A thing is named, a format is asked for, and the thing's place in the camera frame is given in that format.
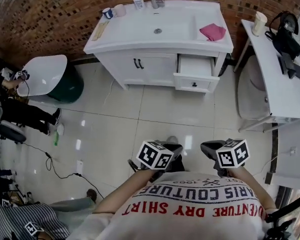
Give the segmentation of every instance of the cabinet handle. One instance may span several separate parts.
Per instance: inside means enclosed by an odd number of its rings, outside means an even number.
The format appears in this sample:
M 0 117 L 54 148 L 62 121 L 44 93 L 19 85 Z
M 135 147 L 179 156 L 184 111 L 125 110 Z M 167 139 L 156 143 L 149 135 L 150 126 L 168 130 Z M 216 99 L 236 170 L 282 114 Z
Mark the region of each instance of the cabinet handle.
M 138 67 L 138 65 L 137 65 L 137 62 L 136 62 L 136 59 L 135 59 L 135 58 L 133 59 L 133 61 L 134 61 L 135 67 L 136 67 L 137 69 L 139 69 L 139 67 Z
M 141 60 L 138 58 L 138 62 L 139 62 L 139 66 L 140 66 L 140 68 L 143 70 L 144 69 L 144 67 L 141 65 Z

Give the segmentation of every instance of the soap dispenser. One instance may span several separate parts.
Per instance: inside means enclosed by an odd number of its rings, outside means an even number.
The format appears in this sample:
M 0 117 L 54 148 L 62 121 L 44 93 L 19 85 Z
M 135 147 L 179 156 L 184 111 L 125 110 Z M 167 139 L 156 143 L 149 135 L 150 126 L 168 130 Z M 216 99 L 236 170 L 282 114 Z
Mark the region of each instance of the soap dispenser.
M 145 2 L 144 0 L 133 0 L 134 4 L 135 4 L 135 8 L 137 10 L 142 10 L 145 8 Z

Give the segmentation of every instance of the white table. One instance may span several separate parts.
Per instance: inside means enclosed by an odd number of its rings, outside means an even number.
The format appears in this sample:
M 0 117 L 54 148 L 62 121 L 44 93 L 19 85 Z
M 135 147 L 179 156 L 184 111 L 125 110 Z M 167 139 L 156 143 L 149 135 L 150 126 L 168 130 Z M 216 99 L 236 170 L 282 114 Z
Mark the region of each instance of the white table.
M 287 123 L 280 124 L 264 132 L 273 131 L 288 123 L 299 121 L 300 79 L 297 77 L 289 79 L 287 74 L 282 74 L 278 60 L 278 56 L 280 55 L 275 49 L 272 41 L 270 41 L 265 35 L 265 31 L 269 30 L 268 27 L 265 27 L 260 36 L 255 36 L 252 33 L 254 23 L 247 20 L 241 21 L 248 35 L 248 40 L 246 41 L 240 58 L 233 71 L 235 72 L 238 69 L 248 46 L 251 44 L 262 72 L 269 105 L 269 115 L 260 118 L 256 123 L 240 128 L 239 131 L 249 130 L 263 123 L 277 122 L 274 118 L 278 121 L 285 121 Z M 300 59 L 297 57 L 296 60 L 300 65 Z

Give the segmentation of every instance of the striped shirt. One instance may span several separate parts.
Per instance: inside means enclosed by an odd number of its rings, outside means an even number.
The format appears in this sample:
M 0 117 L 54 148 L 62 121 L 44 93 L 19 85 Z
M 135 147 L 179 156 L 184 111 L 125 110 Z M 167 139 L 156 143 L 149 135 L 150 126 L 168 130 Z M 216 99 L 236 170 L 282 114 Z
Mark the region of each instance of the striped shirt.
M 0 240 L 12 239 L 12 232 L 18 240 L 33 240 L 25 229 L 29 222 L 37 223 L 54 239 L 66 239 L 70 235 L 68 229 L 58 221 L 54 210 L 40 203 L 14 208 L 0 206 Z

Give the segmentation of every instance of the chair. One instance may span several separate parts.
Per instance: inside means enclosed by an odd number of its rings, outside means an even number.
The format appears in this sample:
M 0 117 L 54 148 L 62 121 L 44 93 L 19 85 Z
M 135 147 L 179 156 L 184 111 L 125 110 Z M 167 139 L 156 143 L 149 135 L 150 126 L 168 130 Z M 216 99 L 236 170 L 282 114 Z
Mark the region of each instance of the chair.
M 3 115 L 3 109 L 0 106 L 0 139 L 9 139 L 17 143 L 23 143 L 26 141 L 26 136 L 24 131 L 17 125 L 8 122 L 6 120 L 1 120 Z

